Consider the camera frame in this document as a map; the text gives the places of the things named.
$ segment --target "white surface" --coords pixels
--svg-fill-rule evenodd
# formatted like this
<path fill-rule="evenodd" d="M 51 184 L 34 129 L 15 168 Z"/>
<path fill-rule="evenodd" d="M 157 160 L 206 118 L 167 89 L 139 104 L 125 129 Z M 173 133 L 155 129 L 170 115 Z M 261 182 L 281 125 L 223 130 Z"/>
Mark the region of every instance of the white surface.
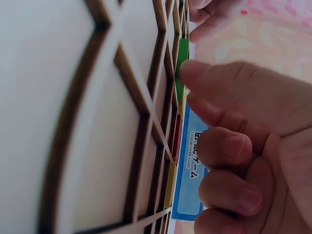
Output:
<path fill-rule="evenodd" d="M 0 2 L 0 233 L 35 233 L 44 170 L 94 24 L 85 3 Z"/>
<path fill-rule="evenodd" d="M 135 54 L 139 68 L 147 81 L 158 35 L 156 16 L 151 0 L 131 0 L 124 37 Z"/>
<path fill-rule="evenodd" d="M 139 112 L 117 68 L 112 65 L 105 78 L 84 164 L 76 230 L 122 220 L 138 123 Z"/>

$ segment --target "pink fabric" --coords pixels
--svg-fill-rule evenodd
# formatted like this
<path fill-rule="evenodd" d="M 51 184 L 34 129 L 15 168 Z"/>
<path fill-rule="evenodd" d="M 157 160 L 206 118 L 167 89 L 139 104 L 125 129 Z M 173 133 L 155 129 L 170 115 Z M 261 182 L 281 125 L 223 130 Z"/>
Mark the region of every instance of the pink fabric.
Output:
<path fill-rule="evenodd" d="M 312 28 L 312 0 L 249 0 L 246 11 Z"/>

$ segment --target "wooden slat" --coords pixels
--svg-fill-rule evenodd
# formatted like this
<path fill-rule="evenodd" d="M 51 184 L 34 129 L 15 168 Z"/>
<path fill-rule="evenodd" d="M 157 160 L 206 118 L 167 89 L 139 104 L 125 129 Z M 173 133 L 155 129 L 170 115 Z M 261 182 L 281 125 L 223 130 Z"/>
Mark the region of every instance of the wooden slat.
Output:
<path fill-rule="evenodd" d="M 165 69 L 166 69 L 166 74 L 167 74 L 167 79 L 168 80 L 174 80 L 175 79 L 175 70 L 174 70 L 174 62 L 172 59 L 172 52 L 170 49 L 169 42 L 167 42 L 166 46 L 166 54 L 165 54 Z"/>
<path fill-rule="evenodd" d="M 158 147 L 157 153 L 156 153 L 154 171 L 153 171 L 152 185 L 151 185 L 151 191 L 150 191 L 150 200 L 149 200 L 148 209 L 147 209 L 148 215 L 155 214 L 158 187 L 159 187 L 159 183 L 161 183 L 160 172 L 161 172 L 162 164 L 164 160 L 164 153 L 165 152 L 164 152 L 163 147 Z"/>
<path fill-rule="evenodd" d="M 164 210 L 165 208 L 165 198 L 166 198 L 166 193 L 167 193 L 167 185 L 168 185 L 168 176 L 169 176 L 169 168 L 170 168 L 170 163 L 172 161 L 169 160 L 164 160 L 163 166 L 164 166 L 164 173 L 162 176 L 162 182 L 161 182 L 161 187 L 158 190 L 159 194 L 157 194 L 157 196 L 159 196 L 157 199 L 159 199 L 159 204 L 158 207 L 156 207 L 158 212 L 161 212 Z"/>
<path fill-rule="evenodd" d="M 85 0 L 89 11 L 98 27 L 103 27 L 108 22 L 112 23 L 107 9 L 104 8 L 100 0 Z"/>
<path fill-rule="evenodd" d="M 176 0 L 174 2 L 173 17 L 174 17 L 175 33 L 180 34 L 182 20 L 180 19 L 180 16 L 179 16 L 179 6 L 178 6 L 178 1 Z"/>
<path fill-rule="evenodd" d="M 117 51 L 117 56 L 115 60 L 117 66 L 121 68 L 121 70 L 124 70 L 124 73 L 129 76 L 129 79 L 126 79 L 126 85 L 130 92 L 137 97 L 139 103 L 141 103 L 144 108 L 147 108 L 145 110 L 145 114 L 150 115 L 151 120 L 153 120 L 153 132 L 155 132 L 155 141 L 161 145 L 163 145 L 164 149 L 166 152 L 169 152 L 168 157 L 171 158 L 172 160 L 172 155 L 169 150 L 168 143 L 166 141 L 165 135 L 163 133 L 163 130 L 161 128 L 160 122 L 158 120 L 158 116 L 156 115 L 155 108 L 150 96 L 150 93 L 148 91 L 148 88 L 146 86 L 146 83 L 144 82 L 143 76 L 141 74 L 141 71 L 139 70 L 135 59 L 133 58 L 133 53 L 127 44 L 127 41 L 125 39 L 122 40 L 122 43 Z M 148 126 L 148 132 L 150 132 L 150 126 L 151 123 L 149 123 Z M 141 186 L 142 186 L 142 172 L 144 171 L 144 166 L 145 166 L 145 161 L 147 160 L 147 147 L 144 147 L 143 150 L 143 157 L 140 163 L 140 168 L 138 168 L 138 184 L 137 187 L 135 187 L 136 191 L 141 191 Z M 139 209 L 139 202 L 140 202 L 140 194 L 135 195 L 135 202 L 134 202 L 134 209 L 133 213 L 130 214 L 130 217 L 132 217 L 132 221 L 135 222 L 138 216 L 138 209 Z"/>
<path fill-rule="evenodd" d="M 129 88 L 131 88 L 132 86 L 138 87 L 137 92 L 139 92 L 139 94 L 137 95 L 141 96 L 140 100 L 144 102 L 144 106 L 147 108 L 147 114 L 151 115 L 151 118 L 154 123 L 153 128 L 155 128 L 155 132 L 156 132 L 155 141 L 161 143 L 164 146 L 165 150 L 169 150 L 166 137 L 163 133 L 160 122 L 158 120 L 158 116 L 156 114 L 149 90 L 147 88 L 143 75 L 138 68 L 136 60 L 134 59 L 134 55 L 126 39 L 122 39 L 122 43 L 120 45 L 119 51 L 122 52 L 124 56 L 124 62 L 128 63 L 127 65 L 128 68 L 126 72 L 132 74 L 132 77 L 133 77 L 132 82 L 135 83 L 135 84 L 131 84 Z"/>
<path fill-rule="evenodd" d="M 154 56 L 152 60 L 152 67 L 151 67 L 149 78 L 147 81 L 147 86 L 150 90 L 152 99 L 154 100 L 155 104 L 156 104 L 158 91 L 159 91 L 161 72 L 164 66 L 163 61 L 165 59 L 167 40 L 168 40 L 167 32 L 162 32 L 158 34 Z"/>
<path fill-rule="evenodd" d="M 98 31 L 95 31 L 91 36 L 61 111 L 44 180 L 39 233 L 49 234 L 55 231 L 59 191 L 67 158 L 68 144 L 71 140 L 73 127 L 89 76 L 105 36 L 105 32 Z"/>
<path fill-rule="evenodd" d="M 174 9 L 174 3 L 176 0 L 167 0 L 166 1 L 166 12 L 167 12 L 167 20 L 169 20 L 170 15 Z"/>
<path fill-rule="evenodd" d="M 160 32 L 167 31 L 168 19 L 166 13 L 166 6 L 162 0 L 153 0 L 158 30 Z"/>
<path fill-rule="evenodd" d="M 136 223 L 130 223 L 130 224 L 125 224 L 125 225 L 119 224 L 119 225 L 112 226 L 111 228 L 103 227 L 103 228 L 97 228 L 97 229 L 93 229 L 89 231 L 86 230 L 84 232 L 80 232 L 77 234 L 137 234 L 139 230 L 142 230 L 143 228 L 152 224 L 157 219 L 171 212 L 171 210 L 172 210 L 172 207 L 162 212 L 158 212 L 154 215 L 150 215 L 145 218 L 142 218 Z"/>
<path fill-rule="evenodd" d="M 175 35 L 175 40 L 174 40 L 174 47 L 172 51 L 172 59 L 174 63 L 174 71 L 176 73 L 176 64 L 177 64 L 177 56 L 178 56 L 178 51 L 179 51 L 179 45 L 180 45 L 180 34 Z"/>

